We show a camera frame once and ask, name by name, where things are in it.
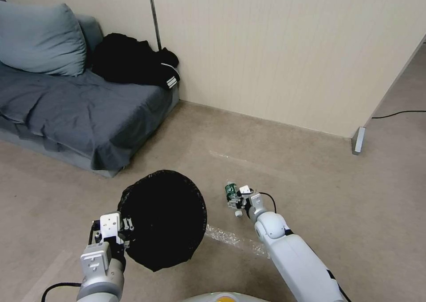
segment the plastic wrap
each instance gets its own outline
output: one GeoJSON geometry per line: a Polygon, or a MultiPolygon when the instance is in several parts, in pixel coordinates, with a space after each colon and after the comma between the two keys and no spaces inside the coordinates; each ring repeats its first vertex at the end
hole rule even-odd
{"type": "Polygon", "coordinates": [[[207,224],[205,236],[234,246],[240,250],[243,250],[244,252],[254,253],[256,255],[269,258],[268,252],[262,243],[239,237],[235,233],[224,231],[209,224],[207,224]]]}

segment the black garbage bag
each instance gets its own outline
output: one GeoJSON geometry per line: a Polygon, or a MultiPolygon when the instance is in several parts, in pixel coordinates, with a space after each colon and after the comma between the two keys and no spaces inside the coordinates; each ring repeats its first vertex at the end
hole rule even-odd
{"type": "Polygon", "coordinates": [[[118,211],[134,226],[127,254],[152,271],[191,259],[207,226],[200,190],[176,171],[157,171],[127,187],[118,211]]]}

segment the green label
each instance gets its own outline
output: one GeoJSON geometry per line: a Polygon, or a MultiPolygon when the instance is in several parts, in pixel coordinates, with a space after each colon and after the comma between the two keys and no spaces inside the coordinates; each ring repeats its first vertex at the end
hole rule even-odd
{"type": "Polygon", "coordinates": [[[227,200],[237,199],[237,185],[235,183],[228,184],[225,186],[227,200]]]}

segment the beige carpet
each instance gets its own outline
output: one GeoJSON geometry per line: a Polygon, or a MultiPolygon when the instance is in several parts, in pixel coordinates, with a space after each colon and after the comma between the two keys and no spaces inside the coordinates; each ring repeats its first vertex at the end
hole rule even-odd
{"type": "MultiPolygon", "coordinates": [[[[377,114],[425,108],[425,71],[421,50],[377,114]]],[[[274,195],[354,302],[426,296],[425,114],[372,120],[362,154],[353,156],[347,139],[181,102],[113,179],[8,143],[0,150],[2,301],[39,301],[47,285],[81,281],[91,221],[114,210],[125,187],[163,168],[198,185],[210,225],[246,239],[256,239],[253,226],[227,208],[224,183],[232,178],[274,195]]],[[[170,229],[179,231],[179,223],[170,229]]],[[[125,278],[123,301],[216,290],[293,301],[270,260],[210,238],[191,261],[157,273],[128,259],[125,278]]],[[[56,289],[48,302],[76,294],[56,289]]]]}

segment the black wire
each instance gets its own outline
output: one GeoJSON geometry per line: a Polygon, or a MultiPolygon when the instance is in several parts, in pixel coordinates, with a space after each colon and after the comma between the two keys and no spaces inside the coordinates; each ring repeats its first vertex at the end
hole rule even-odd
{"type": "Polygon", "coordinates": [[[372,117],[372,119],[383,119],[383,118],[389,118],[390,116],[394,116],[400,113],[407,113],[407,112],[426,112],[426,110],[407,110],[407,111],[400,111],[396,113],[392,113],[391,115],[385,115],[383,117],[372,117]]]}
{"type": "Polygon", "coordinates": [[[341,294],[343,294],[343,296],[345,297],[345,299],[347,300],[347,302],[352,302],[351,299],[346,295],[345,291],[343,291],[343,289],[340,287],[339,284],[337,284],[339,286],[339,290],[341,292],[341,294]]]}
{"type": "Polygon", "coordinates": [[[275,205],[275,200],[274,200],[274,198],[273,198],[271,195],[269,195],[268,193],[265,193],[265,192],[259,192],[259,193],[260,193],[260,194],[267,195],[268,197],[270,197],[270,198],[271,198],[272,202],[274,202],[274,211],[275,211],[275,213],[276,213],[276,205],[275,205]]]}
{"type": "Polygon", "coordinates": [[[92,244],[92,239],[93,239],[93,230],[95,229],[95,222],[93,221],[92,223],[92,227],[90,228],[90,234],[89,234],[89,245],[92,244]]]}
{"type": "Polygon", "coordinates": [[[48,288],[45,290],[45,292],[43,293],[43,296],[41,297],[41,302],[46,302],[46,295],[47,295],[47,293],[48,293],[50,290],[52,290],[52,289],[54,289],[54,288],[56,288],[56,287],[59,287],[59,286],[81,286],[81,283],[75,283],[75,282],[61,282],[61,283],[54,284],[54,285],[52,285],[52,286],[48,287],[48,288]]]}

